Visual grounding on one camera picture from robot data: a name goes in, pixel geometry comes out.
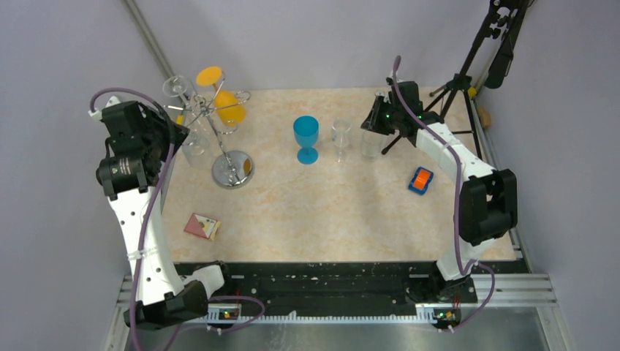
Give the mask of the clear tall wine glass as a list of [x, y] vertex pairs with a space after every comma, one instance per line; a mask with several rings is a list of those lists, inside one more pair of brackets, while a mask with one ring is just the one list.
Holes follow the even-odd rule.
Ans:
[[332, 141], [336, 148], [336, 161], [342, 163], [347, 158], [347, 150], [350, 144], [350, 132], [352, 124], [346, 119], [336, 119], [332, 125]]

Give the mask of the orange plastic wine glass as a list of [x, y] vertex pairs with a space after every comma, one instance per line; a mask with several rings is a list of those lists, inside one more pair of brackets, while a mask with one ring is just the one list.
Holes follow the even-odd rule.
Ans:
[[225, 73], [221, 67], [211, 66], [203, 69], [197, 74], [196, 82], [201, 87], [213, 87], [213, 106], [223, 125], [237, 127], [244, 121], [245, 107], [236, 95], [224, 88]]

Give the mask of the blue plastic wine glass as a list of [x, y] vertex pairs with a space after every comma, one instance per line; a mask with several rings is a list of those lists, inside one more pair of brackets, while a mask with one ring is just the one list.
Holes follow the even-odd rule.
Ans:
[[319, 137], [319, 122], [313, 116], [300, 116], [293, 123], [295, 141], [300, 146], [297, 159], [301, 164], [311, 165], [318, 160], [318, 151], [314, 145]]

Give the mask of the chrome wine glass rack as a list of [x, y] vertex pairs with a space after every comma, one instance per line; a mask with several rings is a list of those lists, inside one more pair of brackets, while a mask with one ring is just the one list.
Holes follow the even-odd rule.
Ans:
[[[201, 94], [191, 82], [187, 91], [189, 106], [181, 110], [177, 106], [169, 106], [171, 110], [177, 110], [184, 116], [183, 125], [191, 129], [201, 129], [205, 134], [212, 131], [215, 137], [220, 155], [215, 158], [211, 166], [211, 176], [216, 185], [224, 189], [235, 189], [246, 185], [254, 175], [254, 163], [252, 158], [245, 152], [229, 150], [222, 139], [225, 135], [236, 132], [240, 126], [226, 127], [220, 121], [213, 106], [213, 96]], [[234, 95], [239, 98], [244, 106], [252, 97], [249, 91], [238, 91]]]

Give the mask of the clear stemmed wine glass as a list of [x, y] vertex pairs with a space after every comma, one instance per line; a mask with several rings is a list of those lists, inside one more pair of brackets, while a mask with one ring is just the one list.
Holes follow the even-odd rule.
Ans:
[[162, 84], [162, 92], [167, 97], [178, 98], [181, 101], [181, 110], [188, 108], [190, 102], [187, 95], [189, 81], [182, 75], [175, 75], [168, 78]]

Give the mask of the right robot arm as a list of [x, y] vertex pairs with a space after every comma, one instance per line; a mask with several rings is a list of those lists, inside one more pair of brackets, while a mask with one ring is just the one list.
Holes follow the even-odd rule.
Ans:
[[428, 278], [431, 296], [448, 301], [481, 256], [516, 226], [517, 178], [511, 170], [497, 170], [472, 153], [436, 112], [415, 112], [419, 101], [415, 82], [389, 79], [388, 85], [390, 92], [376, 95], [362, 129], [407, 139], [455, 185], [453, 245], [434, 262]]

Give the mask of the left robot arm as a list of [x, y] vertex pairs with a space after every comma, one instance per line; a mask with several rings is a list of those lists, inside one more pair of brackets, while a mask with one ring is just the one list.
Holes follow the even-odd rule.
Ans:
[[125, 324], [159, 330], [206, 316], [209, 298], [230, 300], [235, 284], [218, 264], [182, 278], [162, 226], [164, 176], [189, 130], [134, 100], [106, 106], [101, 121], [109, 136], [96, 178], [120, 224], [132, 272]]

